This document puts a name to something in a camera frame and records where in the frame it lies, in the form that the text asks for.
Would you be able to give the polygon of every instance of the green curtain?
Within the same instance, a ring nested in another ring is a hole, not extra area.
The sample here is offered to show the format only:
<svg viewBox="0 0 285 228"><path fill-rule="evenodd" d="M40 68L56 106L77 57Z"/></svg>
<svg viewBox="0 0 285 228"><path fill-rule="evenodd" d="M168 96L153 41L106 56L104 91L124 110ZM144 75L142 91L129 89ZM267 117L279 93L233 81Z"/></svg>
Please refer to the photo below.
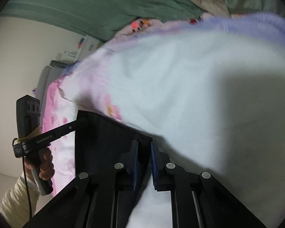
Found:
<svg viewBox="0 0 285 228"><path fill-rule="evenodd" d="M224 1L231 13L271 11L285 17L280 0ZM189 0L10 0L1 16L40 21L106 41L137 17L167 21L202 13Z"/></svg>

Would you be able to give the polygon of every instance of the round metal rivet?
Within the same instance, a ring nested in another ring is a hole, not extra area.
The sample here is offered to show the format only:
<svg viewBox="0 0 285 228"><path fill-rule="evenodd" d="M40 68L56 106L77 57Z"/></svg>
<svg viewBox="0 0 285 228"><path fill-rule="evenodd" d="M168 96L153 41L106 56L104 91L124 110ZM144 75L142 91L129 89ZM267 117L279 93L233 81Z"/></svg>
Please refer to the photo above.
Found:
<svg viewBox="0 0 285 228"><path fill-rule="evenodd" d="M115 168L115 169L122 169L122 168L123 168L123 164L122 164L122 163L116 163L116 164L114 165L114 168Z"/></svg>
<svg viewBox="0 0 285 228"><path fill-rule="evenodd" d="M205 178L205 179L208 179L208 178L210 178L211 177L211 174L209 173L209 172L203 172L202 174L201 174L201 176L203 177L203 178Z"/></svg>
<svg viewBox="0 0 285 228"><path fill-rule="evenodd" d="M86 173L86 172L81 172L81 173L79 174L79 178L80 178L80 179L85 179L85 178L87 178L88 176L89 176L89 174Z"/></svg>
<svg viewBox="0 0 285 228"><path fill-rule="evenodd" d="M174 168L175 168L175 164L173 164L173 163L168 163L168 164L166 164L166 167L167 167L168 169L174 169Z"/></svg>

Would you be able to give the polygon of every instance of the hand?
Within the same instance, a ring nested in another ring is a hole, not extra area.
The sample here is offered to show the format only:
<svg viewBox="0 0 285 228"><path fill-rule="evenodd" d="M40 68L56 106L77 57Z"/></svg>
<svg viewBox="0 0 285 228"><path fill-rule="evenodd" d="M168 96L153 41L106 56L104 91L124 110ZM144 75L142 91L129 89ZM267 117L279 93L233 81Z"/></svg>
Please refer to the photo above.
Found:
<svg viewBox="0 0 285 228"><path fill-rule="evenodd" d="M49 148L46 149L43 157L45 161L40 165L39 177L43 180L49 180L55 174L54 164L52 163L53 155ZM31 173L31 170L35 168L35 165L27 157L24 158L24 165L25 165L26 176L35 182L33 175Z"/></svg>

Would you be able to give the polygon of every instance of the black handle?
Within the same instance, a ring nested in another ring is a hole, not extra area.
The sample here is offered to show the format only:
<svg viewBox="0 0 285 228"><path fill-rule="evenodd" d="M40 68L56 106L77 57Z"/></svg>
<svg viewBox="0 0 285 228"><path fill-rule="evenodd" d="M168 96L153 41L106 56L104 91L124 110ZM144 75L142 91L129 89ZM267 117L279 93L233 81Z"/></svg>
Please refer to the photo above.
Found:
<svg viewBox="0 0 285 228"><path fill-rule="evenodd" d="M35 165L35 169L31 172L42 196L46 196L53 191L52 181L43 180L39 177L40 165L45 160L43 157L45 150L46 149L40 149L38 153L27 156L27 158Z"/></svg>

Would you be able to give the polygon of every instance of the cream colored sleeve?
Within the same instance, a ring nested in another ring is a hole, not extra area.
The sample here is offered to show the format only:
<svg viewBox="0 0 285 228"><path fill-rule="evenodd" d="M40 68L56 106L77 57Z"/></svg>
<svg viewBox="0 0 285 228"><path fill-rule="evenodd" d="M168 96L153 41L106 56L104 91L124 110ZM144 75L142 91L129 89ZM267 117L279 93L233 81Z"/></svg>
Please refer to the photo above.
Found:
<svg viewBox="0 0 285 228"><path fill-rule="evenodd" d="M28 183L32 213L36 211L38 189ZM29 203L23 177L19 177L14 188L8 190L2 200L0 213L11 228L22 228L29 220Z"/></svg>

